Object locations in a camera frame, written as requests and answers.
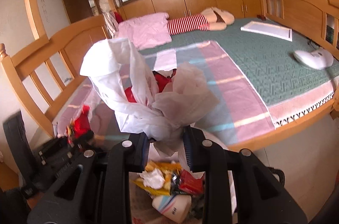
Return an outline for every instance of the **beige floor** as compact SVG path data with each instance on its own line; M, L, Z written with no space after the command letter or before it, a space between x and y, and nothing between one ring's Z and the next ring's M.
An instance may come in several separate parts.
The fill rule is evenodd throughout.
M339 170L339 121L328 115L255 154L265 165L284 171L285 188L311 220L334 188Z

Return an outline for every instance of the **green bed sheet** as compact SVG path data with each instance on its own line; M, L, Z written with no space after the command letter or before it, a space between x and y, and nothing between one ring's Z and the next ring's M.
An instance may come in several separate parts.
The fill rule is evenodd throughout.
M293 51L313 51L308 39L293 32L293 41L243 32L240 27L251 20L236 19L223 31L193 31L172 36L172 42L140 51L143 55L192 43L214 40L230 55L253 84L267 106L303 94L339 75L339 62L325 70L310 70L301 66Z

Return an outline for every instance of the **red and white striped cloth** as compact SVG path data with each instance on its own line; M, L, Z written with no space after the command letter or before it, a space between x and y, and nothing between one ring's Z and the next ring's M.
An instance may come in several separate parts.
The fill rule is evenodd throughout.
M170 35L182 34L194 30L208 31L210 26L203 15L193 15L169 20L168 32Z

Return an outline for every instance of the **silver bolt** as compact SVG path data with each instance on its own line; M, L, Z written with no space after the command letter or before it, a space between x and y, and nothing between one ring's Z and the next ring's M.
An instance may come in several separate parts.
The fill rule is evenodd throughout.
M94 151L91 149L88 149L84 152L84 156L87 158L92 157L93 155L94 155Z
M212 143L212 141L210 141L210 140L203 140L203 141L202 141L202 145L203 145L204 147L210 147L210 146L213 145L213 143Z
M250 156L252 152L249 149L245 148L241 151L241 154L244 156Z
M123 147L130 147L132 145L132 142L130 140L126 140L122 142Z

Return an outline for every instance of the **wooden headboard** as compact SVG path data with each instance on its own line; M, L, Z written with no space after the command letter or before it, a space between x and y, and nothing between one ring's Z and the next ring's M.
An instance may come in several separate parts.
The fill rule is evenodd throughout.
M95 42L106 38L105 20L102 15L99 15L73 23L58 31L50 39L45 35L12 57L6 54L4 44L0 44L0 62L14 93L30 116L47 134L54 137L52 121L85 79L79 75L84 55ZM56 53L60 54L66 69L71 74L72 81L67 86L50 60ZM41 64L46 65L52 79L61 90L54 100L35 72ZM23 85L22 81L28 76L49 105L45 113L40 110Z
M328 0L264 0L264 2L266 16L269 19L312 39L339 60L337 49L339 8L330 5ZM325 40L328 16L334 18L332 44Z

